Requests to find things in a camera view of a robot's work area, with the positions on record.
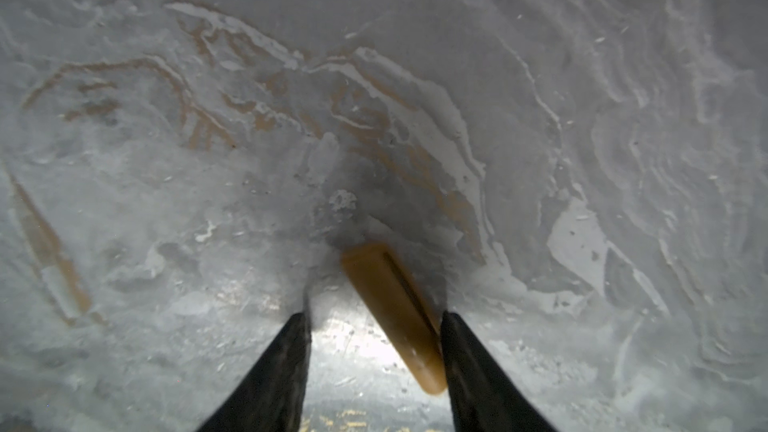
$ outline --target brown stain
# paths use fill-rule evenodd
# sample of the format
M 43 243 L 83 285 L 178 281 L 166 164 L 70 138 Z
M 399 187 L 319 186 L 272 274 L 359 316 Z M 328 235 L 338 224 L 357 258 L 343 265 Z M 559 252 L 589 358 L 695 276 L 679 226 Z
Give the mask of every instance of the brown stain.
M 203 33 L 205 32 L 206 28 L 210 26 L 210 23 L 205 19 L 201 19 L 197 26 L 193 29 L 187 29 L 187 26 L 184 24 L 182 19 L 176 19 L 176 23 L 179 24 L 179 29 L 181 29 L 182 32 L 192 38 L 192 42 L 195 44 L 197 53 L 207 59 L 208 65 L 213 66 L 214 54 L 211 53 L 208 43 L 206 42 L 205 38 L 203 38 Z
M 382 112 L 381 110 L 376 110 L 376 109 L 370 109 L 369 107 L 361 107 L 360 110 L 373 119 L 373 122 L 374 122 L 372 124 L 373 127 L 383 132 L 386 130 L 389 130 L 389 127 L 392 124 L 392 121 L 389 120 L 389 115 L 386 112 Z
M 293 112 L 288 107 L 278 106 L 278 107 L 273 107 L 273 109 L 274 109 L 275 112 L 277 112 L 277 113 L 279 113 L 281 115 L 284 115 L 285 117 L 288 117 L 289 119 L 296 120 L 296 118 L 293 117 Z
M 117 89 L 118 84 L 114 82 L 95 82 L 95 83 L 84 83 L 78 86 L 78 91 L 80 93 L 87 93 L 91 92 L 92 90 L 99 90 L 99 89 Z
M 282 43 L 282 42 L 279 42 L 278 40 L 276 40 L 274 37 L 272 37 L 272 35 L 265 33 L 265 32 L 264 32 L 262 29 L 260 29 L 259 27 L 256 27 L 255 25 L 251 24 L 250 22 L 248 22 L 248 21 L 247 21 L 247 20 L 245 20 L 244 18 L 242 18 L 242 17 L 238 17 L 238 16 L 234 16 L 234 15 L 231 15 L 231 14 L 228 14 L 228 13 L 224 12 L 222 9 L 219 9 L 219 8 L 217 8 L 216 6 L 213 6 L 213 5 L 211 5 L 211 4 L 208 4 L 208 3 L 206 3 L 206 2 L 203 2 L 203 1 L 200 1 L 200 0 L 171 0 L 170 2 L 167 2 L 166 4 L 172 4 L 172 3 L 194 5 L 194 6 L 196 6 L 196 7 L 199 7 L 199 8 L 201 8 L 201 9 L 206 9 L 206 10 L 208 10 L 209 12 L 213 12 L 213 13 L 215 13 L 215 14 L 220 14 L 220 15 L 223 15 L 223 16 L 226 16 L 226 17 L 233 17 L 233 18 L 235 18 L 235 19 L 238 19 L 240 22 L 242 22 L 242 23 L 243 23 L 243 24 L 245 24 L 246 26 L 248 26 L 248 27 L 250 27 L 250 28 L 252 28 L 252 29 L 254 29 L 254 30 L 258 30 L 258 31 L 259 31 L 259 34 L 263 35 L 263 36 L 264 36 L 264 37 L 266 37 L 267 39 L 270 39 L 270 40 L 274 40 L 275 42 L 278 42 L 278 43 Z M 262 48 L 261 48 L 261 47 L 259 47 L 257 44 L 255 44 L 255 43 L 254 43 L 254 42 L 251 40 L 251 38 L 250 38 L 250 37 L 248 37 L 248 35 L 247 35 L 247 34 L 245 34 L 245 33 L 236 33 L 236 34 L 237 34 L 237 35 L 241 35 L 242 37 L 245 37 L 245 38 L 246 38 L 246 42 L 247 42 L 247 43 L 250 43 L 250 44 L 249 44 L 249 46 L 252 46 L 252 47 L 255 47 L 255 48 L 261 49 L 261 50 L 263 50 L 263 51 L 264 51 L 264 53 L 265 53 L 266 55 L 270 55 L 270 54 L 269 54 L 268 52 L 266 52 L 264 49 L 262 49 Z
M 288 92 L 288 81 L 283 72 L 278 72 L 266 79 L 264 87 L 273 97 L 282 97 Z
M 235 99 L 224 92 L 219 91 L 219 94 L 221 94 L 221 99 L 224 101 L 224 104 L 227 107 L 234 109 L 241 114 L 249 114 L 256 108 L 256 103 L 253 100 L 248 100 L 246 102 L 236 102 Z
M 367 95 L 368 95 L 368 94 L 366 93 L 366 91 L 365 91 L 363 88 L 361 88 L 361 87 L 356 87 L 356 88 L 355 88 L 355 89 L 352 91 L 352 98 L 353 98 L 354 100 L 362 100 L 362 99 L 365 99 Z
M 336 49 L 332 49 L 326 54 L 325 61 L 330 61 L 328 57 L 344 57 L 346 59 L 351 59 L 355 55 L 355 51 L 358 50 L 361 47 L 365 47 L 368 49 L 375 49 L 376 44 L 373 43 L 372 40 L 364 37 L 364 36 L 357 36 L 350 41 L 344 43 L 340 47 Z
M 82 279 L 75 269 L 72 260 L 67 258 L 64 253 L 62 241 L 53 227 L 37 209 L 32 197 L 24 190 L 22 185 L 10 172 L 8 172 L 8 177 L 14 191 L 18 220 L 37 263 L 37 267 L 34 269 L 35 276 L 38 280 L 42 280 L 42 270 L 44 268 L 56 267 L 59 273 L 62 274 L 64 283 L 67 285 L 67 292 L 76 303 L 80 315 L 86 314 L 91 309 L 93 302 L 85 291 Z M 67 317 L 63 306 L 56 303 L 52 296 L 49 297 L 49 301 L 57 305 L 59 315 L 66 324 L 74 325 L 74 320 Z
M 350 86 L 348 86 L 345 82 L 342 82 L 331 92 L 331 111 L 333 113 L 337 115 L 341 113 L 341 100 L 344 99 L 344 96 L 349 89 Z
M 269 130 L 274 129 L 275 125 L 277 125 L 277 120 L 275 120 L 274 117 L 268 117 L 261 113 L 254 115 L 256 118 L 254 120 L 254 128 L 256 130 L 264 130 L 265 132 L 268 132 Z
M 93 322 L 96 322 L 99 325 L 107 326 L 109 325 L 109 322 L 107 322 L 107 319 L 104 318 L 103 315 L 101 315 L 99 312 L 91 312 L 89 314 L 91 319 L 93 319 Z
M 274 117 L 270 117 L 267 114 L 256 110 L 255 101 L 249 100 L 246 102 L 237 102 L 235 99 L 225 94 L 224 92 L 220 91 L 219 93 L 221 94 L 221 99 L 224 101 L 224 104 L 227 107 L 234 109 L 241 114 L 251 114 L 254 116 L 255 130 L 264 130 L 265 132 L 268 132 L 277 126 L 277 120 Z
M 234 149 L 236 143 L 228 131 L 217 124 L 208 111 L 195 104 L 192 91 L 186 79 L 176 70 L 173 70 L 168 66 L 168 64 L 165 64 L 165 67 L 171 69 L 173 73 L 169 72 L 154 60 L 146 57 L 130 59 L 125 62 L 66 63 L 59 67 L 53 75 L 47 78 L 41 85 L 35 87 L 29 95 L 27 95 L 26 100 L 22 103 L 22 108 L 29 109 L 29 107 L 31 107 L 44 92 L 56 87 L 56 85 L 63 81 L 67 75 L 72 73 L 88 72 L 99 74 L 125 70 L 148 70 L 149 72 L 157 74 L 160 78 L 165 79 L 176 95 L 180 104 L 180 129 L 184 128 L 184 125 L 187 123 L 190 116 L 194 116 L 197 118 L 198 123 L 202 124 L 200 127 L 206 131 L 206 134 L 210 133 L 216 135 L 224 141 L 225 144 Z M 197 139 L 195 139 L 194 136 L 190 138 L 190 144 L 193 142 L 197 142 Z
M 377 88 L 379 92 L 388 96 L 390 99 L 394 100 L 395 102 L 405 107 L 406 109 L 413 112 L 416 111 L 416 108 L 414 106 L 412 106 L 411 104 L 406 102 L 403 98 L 401 98 L 399 95 L 397 95 L 397 92 L 395 92 L 391 87 L 384 85 L 383 83 L 381 83 L 381 81 L 379 81 L 377 78 L 375 78 L 368 72 L 363 72 L 362 70 L 360 70 L 359 67 L 355 67 L 355 69 L 363 79 L 370 82 L 370 84 L 375 88 Z
M 229 45 L 232 49 L 232 52 L 238 56 L 240 60 L 242 60 L 247 66 L 252 66 L 256 62 L 253 57 L 249 56 L 245 53 L 245 51 L 243 51 L 243 49 L 240 47 L 241 44 L 247 47 L 252 53 L 254 53 L 255 56 L 259 58 L 267 58 L 270 56 L 270 53 L 264 50 L 264 48 L 256 45 L 252 39 L 248 37 L 248 34 L 245 34 L 244 32 L 229 32 L 228 30 L 223 30 L 222 33 L 226 38 L 227 45 Z
M 192 137 L 190 137 L 189 141 L 189 148 L 192 150 L 197 149 L 197 141 L 200 140 L 200 134 L 203 131 L 203 123 L 202 121 L 198 120 L 197 123 L 194 125 L 194 129 L 192 129 Z
M 304 127 L 306 130 L 312 134 L 317 139 L 322 139 L 322 128 L 320 127 L 320 124 L 317 123 L 317 120 L 314 120 L 312 116 L 306 112 L 302 112 L 300 114 L 301 121 L 304 124 Z
M 64 114 L 64 120 L 71 122 L 82 116 L 103 116 L 120 107 L 117 100 L 105 100 L 100 103 L 88 104 L 82 110 L 72 110 Z
M 406 146 L 408 160 L 416 172 L 411 173 L 395 162 L 379 145 L 378 139 L 383 135 L 383 131 L 358 129 L 346 123 L 342 124 L 342 127 L 364 145 L 363 147 L 352 148 L 353 152 L 377 160 L 405 182 L 422 188 L 432 195 L 440 211 L 465 235 L 474 259 L 485 264 L 480 237 L 474 223 L 474 207 L 460 192 L 455 190 L 443 192 L 440 189 L 432 174 L 434 159 L 427 150 L 420 146 Z
M 214 140 L 214 131 L 211 129 L 207 129 L 205 131 L 205 149 L 206 150 L 210 150 L 210 146 L 213 140 Z
M 221 34 L 221 32 L 222 31 L 219 29 L 213 29 L 213 31 L 209 35 L 203 34 L 203 38 L 208 43 L 208 45 L 213 45 L 219 39 L 219 35 Z
M 312 57 L 314 57 L 314 54 L 311 53 L 308 49 L 298 47 L 296 48 L 296 51 L 302 55 L 304 60 L 312 60 Z

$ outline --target orange object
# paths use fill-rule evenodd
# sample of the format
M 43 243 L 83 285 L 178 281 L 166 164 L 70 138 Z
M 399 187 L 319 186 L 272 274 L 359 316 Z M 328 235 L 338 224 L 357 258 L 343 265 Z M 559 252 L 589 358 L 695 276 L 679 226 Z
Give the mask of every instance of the orange object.
M 379 322 L 408 369 L 428 394 L 446 387 L 440 324 L 413 277 L 386 244 L 366 244 L 342 254 L 350 282 Z

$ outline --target white ice patch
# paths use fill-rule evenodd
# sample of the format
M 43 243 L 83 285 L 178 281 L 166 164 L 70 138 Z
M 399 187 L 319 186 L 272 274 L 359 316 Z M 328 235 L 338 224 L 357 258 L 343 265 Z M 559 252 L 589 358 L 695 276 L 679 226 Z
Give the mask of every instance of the white ice patch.
M 670 310 L 667 307 L 667 304 L 661 298 L 661 294 L 659 294 L 658 290 L 656 290 L 656 287 L 654 287 L 654 284 L 650 281 L 648 276 L 634 268 L 632 269 L 632 277 L 640 284 L 645 293 L 648 294 L 648 297 L 650 297 L 650 300 L 654 303 L 654 305 L 656 305 L 660 311 L 664 312 L 666 315 L 669 315 Z
M 597 216 L 587 209 L 584 201 L 571 198 L 568 208 L 552 226 L 547 247 L 552 257 L 563 267 L 605 296 L 605 258 L 608 254 L 608 241 L 600 229 Z
M 211 223 L 210 223 L 210 221 L 208 221 L 208 227 L 207 227 L 207 229 L 206 229 L 206 231 L 205 231 L 205 234 L 196 234 L 196 235 L 194 236 L 194 239 L 195 239 L 195 241 L 196 241 L 198 244 L 202 244 L 203 242 L 205 242 L 206 240 L 208 240 L 208 239 L 210 238 L 210 236 L 211 236 L 211 235 L 213 235 L 213 234 L 214 234 L 214 229 L 215 229 L 215 228 L 216 228 L 216 226 L 215 226 L 215 225 L 213 225 L 213 224 L 211 224 Z
M 331 205 L 331 209 L 334 212 L 339 212 L 341 210 L 355 210 L 357 197 L 350 191 L 340 188 L 331 195 L 328 203 Z
M 242 65 L 240 65 L 237 62 L 233 62 L 232 60 L 222 60 L 221 62 L 219 62 L 219 65 L 227 70 L 231 70 L 232 72 L 243 70 Z

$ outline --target orange bar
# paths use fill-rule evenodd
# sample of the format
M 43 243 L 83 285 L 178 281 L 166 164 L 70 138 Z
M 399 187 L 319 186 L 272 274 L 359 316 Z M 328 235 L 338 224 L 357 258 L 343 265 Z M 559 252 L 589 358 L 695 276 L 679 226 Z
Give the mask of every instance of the orange bar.
M 395 253 L 386 244 L 366 244 L 342 254 L 341 265 L 422 389 L 443 392 L 440 323 Z

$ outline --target brown sediment streak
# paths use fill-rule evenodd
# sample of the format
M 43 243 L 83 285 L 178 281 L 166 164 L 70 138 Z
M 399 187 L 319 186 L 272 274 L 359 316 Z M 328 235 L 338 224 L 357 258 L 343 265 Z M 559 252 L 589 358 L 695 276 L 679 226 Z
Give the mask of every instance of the brown sediment streak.
M 355 51 L 358 50 L 360 47 L 375 49 L 376 44 L 373 43 L 373 41 L 368 38 L 359 36 L 354 40 L 351 40 L 350 42 L 345 43 L 341 47 L 326 53 L 326 61 L 329 60 L 328 57 L 331 57 L 331 58 L 345 57 L 347 59 L 352 58 L 352 56 L 355 55 Z
M 101 315 L 99 312 L 91 312 L 89 316 L 93 319 L 94 322 L 96 322 L 99 325 L 109 325 L 109 322 L 107 322 L 107 319 L 105 319 L 104 316 Z
M 208 64 L 212 66 L 214 64 L 214 54 L 210 52 L 208 43 L 203 38 L 203 33 L 205 32 L 206 27 L 210 25 L 207 20 L 200 20 L 197 26 L 192 30 L 187 29 L 187 26 L 182 19 L 176 19 L 176 22 L 179 24 L 179 28 L 182 32 L 192 37 L 192 42 L 194 42 L 195 48 L 197 48 L 197 53 L 208 59 Z
M 336 114 L 341 113 L 341 110 L 340 110 L 341 99 L 344 98 L 344 95 L 346 94 L 349 88 L 350 86 L 348 86 L 345 83 L 342 83 L 333 92 L 331 92 L 331 95 L 330 95 L 331 111 L 333 113 L 336 113 Z
M 32 250 L 32 255 L 37 263 L 34 270 L 38 280 L 43 280 L 42 270 L 45 268 L 56 268 L 62 275 L 63 282 L 66 284 L 66 292 L 77 305 L 78 312 L 83 315 L 91 309 L 93 305 L 91 297 L 85 291 L 80 275 L 72 263 L 72 260 L 66 257 L 62 247 L 62 241 L 59 239 L 56 231 L 45 220 L 40 211 L 34 205 L 32 198 L 16 178 L 8 173 L 11 185 L 13 187 L 16 208 L 18 210 L 18 220 L 22 226 L 24 237 Z M 49 291 L 51 297 L 49 300 L 57 305 L 59 315 L 62 320 L 69 325 L 74 324 L 74 320 L 65 313 L 65 306 L 58 303 Z
M 284 115 L 285 117 L 288 117 L 289 119 L 294 119 L 293 112 L 288 107 L 274 107 L 274 111 Z
M 221 99 L 224 101 L 224 104 L 226 104 L 227 107 L 234 109 L 241 114 L 251 113 L 256 108 L 256 103 L 253 100 L 248 100 L 247 102 L 236 102 L 235 99 L 225 94 L 224 92 L 219 92 L 219 94 L 221 94 Z
M 264 50 L 264 48 L 259 47 L 254 43 L 254 41 L 248 37 L 248 34 L 245 34 L 244 32 L 229 32 L 228 30 L 224 31 L 225 37 L 226 37 L 226 43 L 229 44 L 230 48 L 232 49 L 232 52 L 234 52 L 239 58 L 242 59 L 243 62 L 245 62 L 246 65 L 252 66 L 255 64 L 255 61 L 252 57 L 249 57 L 243 50 L 237 45 L 237 40 L 245 44 L 246 47 L 250 49 L 251 52 L 255 53 L 259 57 L 269 57 L 270 53 Z
M 268 132 L 277 126 L 277 120 L 274 117 L 270 117 L 267 114 L 257 110 L 256 103 L 253 100 L 249 100 L 247 102 L 236 102 L 235 99 L 228 96 L 224 92 L 220 92 L 220 94 L 224 104 L 227 107 L 234 109 L 241 114 L 251 114 L 254 116 L 254 128 L 256 130 L 264 130 Z
M 352 91 L 352 98 L 354 100 L 360 100 L 366 96 L 366 90 L 362 87 L 357 87 Z
M 310 60 L 314 57 L 314 54 L 309 52 L 308 49 L 303 49 L 301 47 L 296 48 L 296 52 L 300 53 L 304 60 Z
M 272 37 L 270 34 L 266 34 L 266 33 L 264 33 L 264 32 L 263 32 L 261 29 L 259 29 L 258 27 L 255 27 L 253 24 L 249 23 L 247 20 L 245 20 L 245 19 L 243 19 L 243 18 L 240 18 L 240 17 L 235 17 L 235 16 L 233 16 L 233 15 L 231 15 L 231 14 L 228 14 L 228 13 L 224 12 L 223 10 L 221 10 L 221 9 L 217 8 L 216 6 L 212 6 L 212 5 L 210 5 L 210 4 L 206 4 L 205 2 L 201 2 L 201 1 L 198 1 L 198 0 L 171 0 L 170 2 L 167 2 L 165 5 L 174 4 L 174 3 L 177 3 L 177 4 L 189 4 L 189 5 L 193 5 L 193 6 L 199 7 L 199 8 L 201 8 L 201 9 L 206 9 L 206 10 L 208 10 L 209 12 L 214 12 L 214 13 L 216 13 L 216 14 L 219 14 L 219 15 L 222 15 L 222 16 L 225 16 L 225 17 L 233 17 L 233 18 L 236 18 L 236 19 L 238 19 L 240 22 L 242 22 L 243 24 L 245 24 L 246 26 L 250 27 L 251 29 L 254 29 L 254 30 L 258 30 L 258 31 L 259 31 L 259 34 L 263 35 L 263 36 L 264 36 L 264 37 L 266 37 L 267 39 L 269 39 L 269 40 L 272 40 L 272 41 L 273 41 L 273 42 L 275 42 L 275 43 L 281 43 L 281 42 L 279 42 L 278 40 L 275 40 L 275 38 L 274 38 L 274 37 Z M 250 39 L 250 37 L 248 37 L 248 35 L 247 35 L 247 34 L 243 34 L 243 33 L 237 33 L 237 34 L 232 34 L 232 35 L 235 35 L 235 36 L 241 36 L 241 38 L 243 38 L 243 40 L 244 40 L 245 44 L 247 44 L 247 45 L 248 45 L 248 47 L 249 47 L 249 48 L 251 48 L 251 49 L 252 49 L 252 50 L 253 50 L 255 53 L 259 53 L 259 52 L 256 52 L 256 50 L 261 50 L 261 51 L 264 53 L 264 55 L 266 55 L 266 56 L 270 56 L 270 55 L 271 55 L 271 54 L 269 54 L 269 52 L 267 52 L 267 51 L 266 51 L 266 50 L 264 50 L 263 48 L 261 48 L 261 47 L 259 47 L 258 45 L 256 45 L 256 44 L 255 44 L 255 43 L 254 43 L 254 42 L 253 42 L 253 41 Z
M 95 83 L 84 83 L 78 86 L 78 91 L 80 93 L 86 93 L 90 92 L 92 90 L 99 90 L 99 89 L 117 89 L 118 84 L 114 82 L 95 82 Z
M 314 120 L 312 116 L 306 112 L 302 112 L 300 114 L 300 117 L 301 117 L 301 121 L 304 123 L 306 130 L 317 139 L 321 139 L 323 132 L 322 132 L 322 128 L 320 127 L 320 124 L 317 123 L 317 120 Z
M 277 125 L 277 120 L 275 120 L 274 117 L 268 117 L 265 116 L 263 113 L 259 113 L 255 111 L 254 114 L 254 128 L 256 130 L 264 130 L 265 132 L 268 132 L 269 130 L 272 130 L 275 128 L 275 125 Z
M 286 82 L 285 74 L 278 72 L 268 77 L 264 82 L 264 87 L 274 97 L 282 97 L 288 92 L 288 83 Z
M 342 127 L 365 145 L 364 147 L 352 148 L 353 152 L 378 160 L 384 167 L 391 170 L 392 173 L 402 180 L 429 192 L 435 198 L 438 208 L 445 214 L 447 219 L 464 233 L 475 260 L 485 264 L 480 237 L 471 219 L 474 216 L 474 207 L 463 194 L 456 191 L 443 192 L 440 189 L 432 175 L 430 167 L 432 157 L 427 150 L 419 146 L 406 147 L 411 166 L 417 172 L 417 174 L 412 174 L 400 167 L 397 162 L 389 157 L 385 149 L 376 143 L 376 140 L 379 138 L 376 130 L 357 129 L 350 124 L 342 124 Z
M 414 106 L 412 106 L 411 104 L 406 102 L 403 98 L 401 98 L 399 95 L 397 95 L 397 93 L 394 90 L 392 90 L 392 88 L 384 85 L 383 83 L 378 81 L 378 79 L 374 78 L 369 73 L 363 72 L 360 69 L 360 67 L 356 66 L 355 69 L 357 70 L 357 72 L 360 74 L 360 76 L 363 79 L 365 79 L 368 82 L 370 82 L 370 84 L 372 86 L 374 86 L 375 88 L 377 88 L 382 94 L 388 96 L 390 99 L 394 100 L 395 102 L 397 102 L 401 106 L 405 107 L 406 109 L 414 111 L 414 112 L 416 111 L 416 108 Z
M 205 149 L 210 150 L 210 143 L 214 138 L 214 131 L 211 129 L 206 130 L 205 133 Z
M 221 34 L 221 30 L 214 29 L 214 31 L 211 32 L 210 35 L 207 35 L 207 36 L 203 35 L 203 38 L 208 43 L 208 45 L 210 45 L 210 44 L 216 43 L 216 41 L 219 39 L 219 34 Z
M 389 130 L 392 122 L 389 120 L 389 115 L 387 115 L 386 112 L 370 109 L 368 107 L 361 107 L 360 110 L 373 118 L 374 122 L 376 122 L 374 125 L 375 128 L 378 128 L 382 132 Z
M 189 148 L 192 150 L 197 149 L 197 140 L 200 138 L 200 133 L 203 131 L 203 122 L 198 120 L 192 129 L 192 137 L 190 137 Z
M 192 91 L 186 79 L 176 70 L 172 69 L 161 57 L 158 60 L 152 60 L 147 57 L 130 59 L 125 62 L 92 62 L 92 63 L 66 63 L 62 65 L 53 75 L 46 79 L 41 85 L 35 87 L 29 93 L 26 100 L 22 103 L 23 109 L 29 109 L 40 96 L 59 84 L 70 73 L 90 72 L 106 73 L 122 70 L 149 70 L 165 79 L 170 88 L 176 95 L 180 104 L 180 128 L 183 129 L 187 123 L 187 117 L 194 115 L 198 122 L 202 122 L 202 127 L 210 130 L 211 133 L 222 139 L 228 146 L 235 148 L 236 143 L 228 131 L 219 125 L 212 115 L 202 108 L 198 107 L 192 98 Z
M 116 110 L 120 107 L 120 102 L 117 100 L 105 100 L 96 104 L 89 104 L 82 110 L 72 110 L 64 114 L 64 120 L 71 122 L 82 116 L 102 116 Z

